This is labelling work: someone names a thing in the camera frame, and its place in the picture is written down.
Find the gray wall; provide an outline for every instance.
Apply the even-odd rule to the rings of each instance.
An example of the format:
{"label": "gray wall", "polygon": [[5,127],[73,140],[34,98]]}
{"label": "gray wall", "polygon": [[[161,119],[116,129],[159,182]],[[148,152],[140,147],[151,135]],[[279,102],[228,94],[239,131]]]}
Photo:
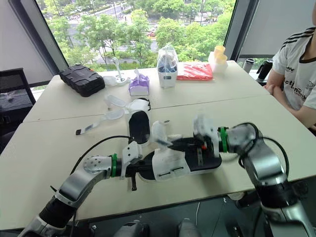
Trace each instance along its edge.
{"label": "gray wall", "polygon": [[315,0],[260,0],[241,54],[275,54],[293,33],[313,26]]}
{"label": "gray wall", "polygon": [[51,80],[53,76],[8,0],[0,0],[0,71],[14,68],[24,68],[29,83]]}

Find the green ring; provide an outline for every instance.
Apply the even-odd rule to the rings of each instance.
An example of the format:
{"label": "green ring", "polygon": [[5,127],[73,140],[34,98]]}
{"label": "green ring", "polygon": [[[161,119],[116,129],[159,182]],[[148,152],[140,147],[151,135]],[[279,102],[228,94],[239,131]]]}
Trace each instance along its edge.
{"label": "green ring", "polygon": [[117,159],[118,159],[118,155],[116,153],[114,153],[112,155],[112,178],[114,178],[116,176],[116,172],[117,172]]}
{"label": "green ring", "polygon": [[221,127],[221,138],[223,145],[223,152],[227,152],[227,141],[226,141],[227,133],[224,127]]}

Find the purple tissue box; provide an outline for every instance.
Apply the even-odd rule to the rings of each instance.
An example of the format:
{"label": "purple tissue box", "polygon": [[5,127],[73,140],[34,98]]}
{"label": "purple tissue box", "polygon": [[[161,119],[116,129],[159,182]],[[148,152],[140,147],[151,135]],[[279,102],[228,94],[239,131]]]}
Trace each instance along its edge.
{"label": "purple tissue box", "polygon": [[131,96],[149,95],[149,78],[140,74],[130,82],[128,90]]}

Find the black stripe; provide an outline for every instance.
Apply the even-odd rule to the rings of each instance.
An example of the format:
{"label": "black stripe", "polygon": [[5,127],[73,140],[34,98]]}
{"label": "black stripe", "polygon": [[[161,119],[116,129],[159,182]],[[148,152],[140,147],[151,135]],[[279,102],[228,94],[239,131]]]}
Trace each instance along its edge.
{"label": "black stripe", "polygon": [[308,37],[311,37],[312,35],[313,35],[313,34],[311,34],[311,35],[297,36],[297,37],[293,37],[293,38],[288,38],[288,39],[283,43],[283,45],[287,44],[287,43],[288,43],[288,40],[291,41],[291,40],[299,39],[299,38],[308,38]]}
{"label": "black stripe", "polygon": [[307,28],[306,31],[307,31],[307,30],[315,30],[315,29],[316,29],[316,27],[313,26],[313,27]]}
{"label": "black stripe", "polygon": [[311,45],[312,43],[312,38],[310,39],[310,41],[308,41],[306,47],[305,47],[305,51],[302,54],[302,56],[300,57],[300,63],[311,63],[311,62],[316,62],[316,57],[315,58],[310,58],[310,59],[303,59],[303,57],[305,56],[305,53],[307,51],[307,48],[309,47],[309,45]]}
{"label": "black stripe", "polygon": [[284,44],[284,45],[281,47],[280,51],[281,51],[288,43],[294,43],[294,42],[296,42],[296,41],[297,41],[297,39],[296,39],[296,40],[293,40],[293,41],[287,42],[286,44]]}
{"label": "black stripe", "polygon": [[303,35],[303,34],[312,34],[312,33],[314,33],[314,31],[315,31],[315,27],[310,27],[310,28],[306,29],[304,32],[292,34],[286,40],[290,40],[290,38],[293,37],[293,36],[299,36],[299,35]]}
{"label": "black stripe", "polygon": [[301,32],[301,33],[296,33],[296,34],[292,34],[289,38],[293,37],[293,36],[300,36],[300,35],[303,35],[303,34],[312,34],[314,33],[313,30],[309,30],[309,31],[304,31],[304,32]]}

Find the car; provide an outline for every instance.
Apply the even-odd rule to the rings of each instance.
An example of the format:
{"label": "car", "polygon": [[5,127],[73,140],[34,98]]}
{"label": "car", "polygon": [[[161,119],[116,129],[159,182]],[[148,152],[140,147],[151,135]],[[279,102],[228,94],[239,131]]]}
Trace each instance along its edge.
{"label": "car", "polygon": [[147,34],[147,36],[149,36],[149,37],[155,37],[156,34],[155,34],[155,32],[151,31],[150,33]]}

